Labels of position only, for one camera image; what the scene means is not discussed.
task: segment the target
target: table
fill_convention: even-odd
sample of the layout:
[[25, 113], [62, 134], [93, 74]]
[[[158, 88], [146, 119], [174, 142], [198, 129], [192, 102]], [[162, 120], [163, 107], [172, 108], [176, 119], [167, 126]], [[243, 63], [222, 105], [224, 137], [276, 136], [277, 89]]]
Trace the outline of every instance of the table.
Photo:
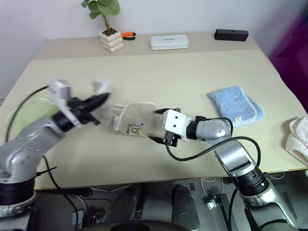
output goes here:
[[[266, 114], [257, 123], [235, 128], [233, 136], [248, 136], [258, 142], [262, 171], [306, 168], [284, 150], [284, 145], [289, 122], [307, 114], [254, 40], [215, 41], [211, 33], [187, 36], [190, 45], [185, 50], [152, 51], [150, 35], [144, 35], [125, 41], [125, 47], [114, 54], [101, 49], [98, 38], [48, 41], [0, 108], [2, 134], [6, 115], [49, 78], [68, 80], [73, 85], [72, 95], [85, 99], [93, 93], [91, 81], [107, 77], [116, 103], [131, 99], [154, 102], [160, 108], [179, 107], [187, 115], [207, 117], [218, 114], [206, 94], [239, 85]], [[256, 159], [254, 146], [247, 141], [243, 144]], [[173, 152], [186, 157], [207, 147], [205, 142], [180, 141]], [[177, 162], [165, 146], [149, 138], [110, 134], [93, 124], [68, 132], [46, 156], [50, 166], [58, 166], [53, 174], [62, 187], [226, 176], [213, 152]], [[38, 169], [46, 169], [43, 162]], [[35, 188], [54, 186], [45, 174], [36, 179]]]

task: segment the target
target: black cable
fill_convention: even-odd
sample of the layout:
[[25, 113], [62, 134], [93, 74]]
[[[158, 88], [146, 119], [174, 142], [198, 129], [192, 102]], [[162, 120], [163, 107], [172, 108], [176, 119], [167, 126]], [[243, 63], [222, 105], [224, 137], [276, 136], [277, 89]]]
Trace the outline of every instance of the black cable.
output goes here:
[[230, 124], [230, 133], [231, 133], [231, 135], [233, 134], [233, 123], [232, 123], [232, 121], [229, 118], [226, 118], [226, 117], [205, 118], [205, 120], [213, 120], [213, 119], [224, 119], [224, 120], [227, 120], [229, 122], [229, 124]]
[[[193, 160], [195, 158], [198, 158], [198, 157], [200, 157], [200, 156], [202, 156], [202, 155], [204, 155], [204, 154], [214, 150], [215, 148], [217, 148], [217, 147], [219, 147], [219, 146], [221, 146], [221, 145], [223, 145], [223, 144], [225, 144], [227, 142], [234, 141], [234, 140], [248, 140], [248, 141], [251, 141], [255, 145], [255, 147], [257, 149], [257, 167], [259, 167], [260, 163], [261, 163], [261, 150], [260, 150], [260, 147], [259, 147], [258, 143], [254, 139], [249, 138], [249, 137], [245, 137], [245, 136], [232, 137], [232, 138], [226, 139], [226, 140], [224, 140], [222, 142], [219, 142], [219, 143], [213, 145], [212, 147], [210, 147], [210, 148], [208, 148], [208, 149], [206, 149], [206, 150], [204, 150], [204, 151], [202, 151], [202, 152], [200, 152], [200, 153], [198, 153], [196, 155], [193, 155], [193, 156], [190, 156], [190, 157], [186, 157], [186, 158], [178, 158], [175, 155], [173, 155], [172, 152], [169, 149], [169, 145], [166, 145], [166, 148], [167, 148], [167, 151], [168, 151], [169, 155], [173, 159], [178, 160], [178, 161], [188, 161], [188, 160]], [[231, 200], [230, 200], [229, 214], [228, 214], [228, 224], [229, 225], [227, 227], [228, 231], [232, 231], [232, 226], [231, 226], [232, 205], [233, 205], [233, 201], [234, 201], [234, 198], [235, 198], [235, 195], [236, 195], [237, 191], [238, 191], [238, 189], [235, 189], [233, 191], [233, 194], [232, 194], [232, 197], [231, 197]]]
[[30, 95], [28, 95], [21, 103], [20, 105], [17, 107], [16, 111], [14, 112], [12, 119], [9, 123], [8, 129], [6, 131], [6, 136], [5, 136], [5, 142], [9, 141], [9, 136], [10, 136], [10, 130], [13, 124], [13, 121], [15, 120], [15, 117], [17, 115], [17, 113], [19, 112], [19, 110], [22, 108], [22, 106], [25, 104], [25, 102], [28, 101], [29, 98], [31, 98], [33, 95], [35, 95], [36, 93], [38, 93], [39, 91], [45, 90], [48, 86], [42, 87], [40, 89], [37, 89], [36, 91], [32, 92]]
[[47, 170], [42, 171], [42, 172], [37, 172], [35, 177], [39, 177], [40, 175], [42, 175], [42, 174], [44, 174], [44, 173], [46, 173], [46, 172], [48, 172], [48, 171], [54, 170], [54, 169], [56, 169], [57, 167], [58, 167], [58, 166], [52, 167], [52, 168], [49, 169], [49, 170], [47, 169]]
[[50, 168], [49, 168], [49, 164], [48, 164], [48, 161], [47, 161], [47, 158], [45, 156], [43, 156], [44, 160], [45, 160], [45, 163], [46, 163], [46, 167], [47, 167], [47, 170], [48, 170], [48, 174], [50, 176], [50, 179], [51, 181], [53, 182], [54, 186], [57, 188], [57, 190], [64, 196], [64, 198], [69, 202], [69, 204], [73, 207], [74, 209], [74, 212], [76, 214], [76, 223], [75, 223], [75, 230], [78, 229], [78, 210], [76, 208], [76, 206], [74, 205], [74, 203], [71, 201], [71, 199], [68, 198], [68, 196], [64, 193], [64, 191], [62, 190], [62, 188], [57, 184], [57, 182], [54, 180], [53, 176], [52, 176], [52, 173], [50, 171]]
[[232, 205], [235, 198], [235, 195], [237, 193], [237, 189], [234, 189], [231, 199], [230, 199], [230, 205], [229, 205], [229, 212], [228, 212], [228, 231], [232, 231], [232, 222], [231, 222], [231, 215], [232, 215]]
[[231, 138], [226, 139], [226, 140], [224, 140], [222, 142], [214, 144], [212, 147], [210, 147], [210, 148], [208, 148], [208, 149], [206, 149], [206, 150], [204, 150], [204, 151], [202, 151], [202, 152], [200, 152], [200, 153], [198, 153], [196, 155], [193, 155], [193, 156], [190, 156], [190, 157], [186, 157], [186, 158], [178, 158], [175, 155], [173, 155], [172, 152], [169, 149], [169, 145], [166, 145], [166, 148], [167, 148], [167, 152], [169, 153], [169, 155], [173, 159], [175, 159], [177, 161], [188, 161], [188, 160], [193, 160], [195, 158], [201, 157], [202, 155], [204, 155], [204, 154], [214, 150], [215, 148], [218, 148], [219, 146], [221, 146], [221, 145], [223, 145], [225, 143], [228, 143], [230, 141], [235, 141], [235, 140], [247, 140], [247, 141], [252, 142], [256, 146], [256, 149], [257, 149], [257, 166], [259, 167], [260, 161], [261, 161], [261, 150], [260, 150], [260, 147], [259, 147], [258, 143], [255, 140], [253, 140], [252, 138], [246, 137], [246, 136], [231, 137]]

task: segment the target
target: black box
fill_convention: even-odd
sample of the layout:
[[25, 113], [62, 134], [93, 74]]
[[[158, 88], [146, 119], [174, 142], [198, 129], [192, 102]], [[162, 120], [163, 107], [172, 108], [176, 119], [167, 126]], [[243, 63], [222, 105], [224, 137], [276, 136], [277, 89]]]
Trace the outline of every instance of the black box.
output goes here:
[[248, 37], [247, 30], [224, 30], [216, 29], [215, 40], [241, 41], [245, 42]]

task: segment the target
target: green towel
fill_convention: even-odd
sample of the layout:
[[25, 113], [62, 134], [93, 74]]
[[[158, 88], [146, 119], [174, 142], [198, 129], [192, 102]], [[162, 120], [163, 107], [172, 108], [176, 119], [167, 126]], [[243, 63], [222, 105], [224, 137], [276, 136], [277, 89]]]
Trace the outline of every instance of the green towel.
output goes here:
[[[6, 128], [16, 109], [11, 111], [5, 119]], [[43, 116], [51, 116], [58, 111], [57, 106], [50, 100], [49, 94], [38, 93], [30, 98], [19, 110], [10, 131], [11, 139], [17, 136], [27, 125]]]

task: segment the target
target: cable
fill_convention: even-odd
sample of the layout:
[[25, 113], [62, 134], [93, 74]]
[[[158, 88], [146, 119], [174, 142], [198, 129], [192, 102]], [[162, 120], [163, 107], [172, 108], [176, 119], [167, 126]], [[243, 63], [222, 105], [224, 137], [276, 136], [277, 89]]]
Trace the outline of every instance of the cable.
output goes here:
[[92, 190], [96, 190], [96, 191], [106, 192], [106, 193], [107, 192], [108, 193], [112, 193], [112, 192], [115, 192], [115, 191], [118, 191], [118, 190], [121, 190], [121, 189], [128, 188], [129, 186], [131, 186], [131, 184], [123, 186], [123, 187], [120, 187], [120, 188], [117, 188], [117, 189], [112, 189], [112, 190], [105, 190], [105, 189], [98, 189], [98, 188], [91, 188], [91, 189]]
[[83, 216], [85, 215], [85, 212], [86, 212], [86, 204], [85, 202], [80, 198], [80, 196], [76, 196], [75, 198], [78, 198], [81, 202], [82, 202], [82, 205], [83, 205]]
[[32, 92], [30, 95], [28, 95], [20, 104], [19, 106], [17, 107], [16, 111], [14, 112], [13, 116], [12, 116], [12, 119], [8, 125], [8, 129], [6, 131], [6, 136], [5, 136], [5, 142], [8, 142], [9, 141], [9, 136], [10, 136], [10, 130], [12, 128], [12, 124], [13, 124], [13, 121], [15, 120], [15, 117], [17, 115], [17, 113], [19, 112], [19, 110], [22, 108], [22, 106], [25, 104], [25, 102], [28, 101], [28, 99], [30, 99], [33, 95], [35, 95], [36, 93], [42, 91], [42, 90], [45, 90], [46, 88], [48, 88], [48, 86], [45, 86], [45, 87], [42, 87], [40, 89], [37, 89], [36, 91]]
[[43, 156], [44, 160], [45, 160], [45, 164], [46, 164], [46, 167], [47, 167], [47, 170], [48, 170], [48, 174], [50, 176], [50, 179], [51, 181], [53, 182], [54, 186], [57, 188], [57, 190], [64, 196], [64, 198], [69, 202], [69, 204], [73, 207], [74, 209], [74, 212], [76, 214], [76, 223], [75, 223], [75, 230], [78, 229], [78, 210], [76, 208], [76, 206], [74, 205], [74, 203], [71, 201], [71, 199], [68, 198], [68, 196], [64, 193], [64, 191], [62, 190], [62, 188], [57, 184], [57, 182], [54, 180], [53, 176], [52, 176], [52, 173], [50, 171], [50, 168], [49, 168], [49, 164], [48, 164], [48, 161], [47, 161], [47, 158], [45, 156]]
[[107, 198], [81, 198], [81, 197], [80, 197], [80, 199], [83, 200], [83, 201], [102, 200], [102, 201], [108, 201], [109, 203], [112, 204], [112, 200], [107, 199]]
[[226, 118], [226, 117], [217, 117], [217, 118], [205, 118], [205, 120], [212, 120], [212, 119], [224, 119], [224, 120], [227, 120], [230, 124], [230, 133], [231, 135], [233, 134], [233, 123], [232, 121], [229, 119], [229, 118]]
[[201, 178], [201, 180], [205, 182], [213, 182], [214, 180], [216, 180], [216, 177], [214, 177], [212, 180], [206, 180], [206, 178]]
[[237, 193], [237, 189], [234, 189], [231, 199], [230, 199], [230, 205], [229, 205], [229, 212], [228, 212], [228, 231], [232, 231], [232, 222], [231, 222], [231, 215], [232, 215], [232, 205], [235, 198], [235, 195]]
[[86, 213], [86, 204], [79, 196], [77, 196], [76, 198], [78, 198], [82, 202], [82, 205], [83, 205], [83, 213], [82, 213], [82, 218], [81, 218], [81, 223], [80, 223], [80, 228], [82, 228], [82, 220]]
[[[203, 178], [200, 179], [202, 191], [204, 192], [204, 194], [205, 194], [207, 197], [209, 197], [209, 196], [206, 194], [205, 190], [204, 190], [202, 181], [205, 181], [205, 180], [204, 180]], [[221, 191], [220, 191], [219, 195], [221, 195], [222, 193], [223, 193], [223, 178], [221, 178]]]
[[223, 193], [223, 177], [221, 178], [221, 192], [220, 192], [220, 194], [222, 194]]
[[200, 183], [201, 183], [202, 191], [204, 192], [204, 194], [205, 194], [207, 197], [209, 197], [209, 196], [206, 194], [205, 190], [204, 190], [204, 187], [203, 187], [203, 184], [202, 184], [202, 179], [200, 179]]
[[269, 173], [269, 176], [274, 179], [274, 180], [280, 180], [282, 178], [284, 178], [284, 172], [282, 173], [281, 177], [273, 177], [270, 173]]
[[257, 166], [259, 167], [260, 161], [261, 161], [261, 150], [260, 150], [260, 147], [259, 147], [258, 143], [255, 140], [253, 140], [252, 138], [246, 137], [246, 136], [231, 137], [229, 139], [226, 139], [226, 140], [224, 140], [222, 142], [219, 142], [219, 143], [213, 145], [212, 147], [210, 147], [210, 148], [208, 148], [208, 149], [206, 149], [206, 150], [204, 150], [204, 151], [202, 151], [202, 152], [200, 152], [200, 153], [198, 153], [196, 155], [193, 155], [193, 156], [190, 156], [190, 157], [186, 157], [186, 158], [178, 158], [175, 155], [173, 155], [172, 152], [169, 149], [169, 145], [166, 145], [166, 149], [167, 149], [167, 152], [169, 153], [169, 155], [173, 159], [175, 159], [177, 161], [188, 161], [188, 160], [193, 160], [195, 158], [198, 158], [198, 157], [200, 157], [200, 156], [202, 156], [202, 155], [204, 155], [204, 154], [214, 150], [215, 148], [218, 148], [219, 146], [221, 146], [221, 145], [223, 145], [225, 143], [228, 143], [230, 141], [235, 141], [235, 140], [247, 140], [247, 141], [252, 142], [256, 146], [256, 149], [257, 149]]

